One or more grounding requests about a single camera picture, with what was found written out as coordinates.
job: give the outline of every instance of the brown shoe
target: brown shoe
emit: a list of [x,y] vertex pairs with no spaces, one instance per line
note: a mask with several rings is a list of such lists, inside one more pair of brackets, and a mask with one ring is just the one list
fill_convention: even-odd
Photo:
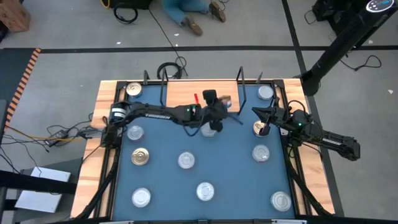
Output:
[[225,13],[221,10],[217,2],[211,2],[209,5],[209,10],[212,15],[217,17],[217,19],[219,19],[221,22],[225,22]]
[[201,30],[200,26],[195,23],[192,17],[187,17],[185,21],[194,34],[202,35],[203,31]]

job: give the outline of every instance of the black pole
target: black pole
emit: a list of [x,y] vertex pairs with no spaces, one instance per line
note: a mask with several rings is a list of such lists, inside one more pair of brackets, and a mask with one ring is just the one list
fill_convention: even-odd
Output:
[[33,190],[60,194],[74,194],[77,184],[32,177],[24,174],[0,170],[0,187],[9,189]]
[[327,48],[311,70],[301,75],[304,94],[313,96],[318,92],[319,83],[344,55],[362,39],[374,26],[383,22],[385,13],[394,0],[372,0],[348,24],[346,29]]

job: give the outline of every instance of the concrete floor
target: concrete floor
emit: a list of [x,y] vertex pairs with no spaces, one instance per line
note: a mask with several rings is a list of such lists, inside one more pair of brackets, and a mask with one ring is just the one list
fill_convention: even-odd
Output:
[[[328,24],[305,23],[303,14],[314,0],[288,0],[300,45],[329,45]],[[168,47],[169,43],[148,11],[139,11],[130,26],[118,23],[110,10],[97,0],[30,0],[24,6],[32,15],[30,31],[8,35],[0,47],[41,47],[43,49]],[[195,37],[174,24],[155,2],[150,7],[172,43],[179,46],[281,45],[292,46],[280,0],[231,0],[226,5],[227,21],[222,24],[204,15],[195,15],[204,34]],[[373,45],[398,45],[398,14],[374,36]],[[233,78],[239,66],[246,77],[289,78],[300,73],[294,51],[201,51],[180,52],[188,61],[189,78]],[[307,68],[322,52],[303,52]],[[356,162],[331,152],[331,162],[347,217],[398,220],[396,151],[398,107],[396,70],[398,51],[358,51],[344,58],[361,65],[368,55],[377,55],[382,68],[353,72],[338,64],[322,80],[315,95],[323,128],[354,136],[361,144],[362,158]],[[101,80],[141,78],[144,69],[155,78],[157,67],[173,62],[174,52],[40,54],[11,126],[29,134],[47,135],[52,124],[71,126],[86,120],[93,111]],[[4,146],[18,169],[33,167],[23,146]],[[46,153],[35,144],[29,151],[39,166],[81,158],[85,142],[74,142]],[[10,170],[3,162],[0,169]],[[10,214],[3,223],[10,223]],[[56,221],[52,217],[26,223]]]

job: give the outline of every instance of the red object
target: red object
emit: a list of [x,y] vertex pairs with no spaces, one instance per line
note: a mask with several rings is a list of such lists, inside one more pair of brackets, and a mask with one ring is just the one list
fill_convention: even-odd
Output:
[[195,97],[195,102],[196,102],[196,104],[199,104],[199,99],[198,99],[198,95],[195,93],[195,94],[193,94],[194,95],[194,97]]

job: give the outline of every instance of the can lid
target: can lid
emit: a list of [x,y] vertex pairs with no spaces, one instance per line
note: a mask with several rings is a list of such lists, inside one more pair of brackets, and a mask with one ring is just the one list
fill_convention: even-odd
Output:
[[126,92],[130,96],[137,96],[141,93],[142,87],[140,83],[130,83],[126,87]]
[[252,151],[253,159],[257,162],[264,162],[269,158],[269,149],[265,145],[257,145]]
[[197,196],[200,200],[207,202],[214,196],[214,187],[209,182],[202,182],[198,185]]
[[131,154],[132,163],[135,165],[144,165],[148,162],[149,152],[144,148],[138,148]]
[[210,123],[207,122],[200,128],[201,133],[206,136],[206,137],[213,137],[217,131],[216,130],[211,130],[210,128]]
[[131,127],[127,132],[127,136],[129,137],[129,139],[133,141],[140,139],[143,135],[144,135],[143,128],[136,125]]
[[190,152],[183,152],[178,157],[178,164],[183,169],[192,168],[195,165],[195,157]]
[[264,123],[261,122],[260,120],[254,122],[254,125],[253,125],[253,130],[254,130],[254,132],[255,132],[256,134],[259,134],[261,128],[264,128],[265,125],[266,125],[266,124],[264,124]]
[[143,187],[138,188],[132,193],[131,199],[136,207],[143,208],[150,202],[150,192]]
[[280,212],[286,212],[291,206],[292,201],[285,192],[276,192],[271,197],[271,204]]
[[262,100],[269,100],[274,96],[274,90],[269,85],[264,85],[259,88],[258,95]]

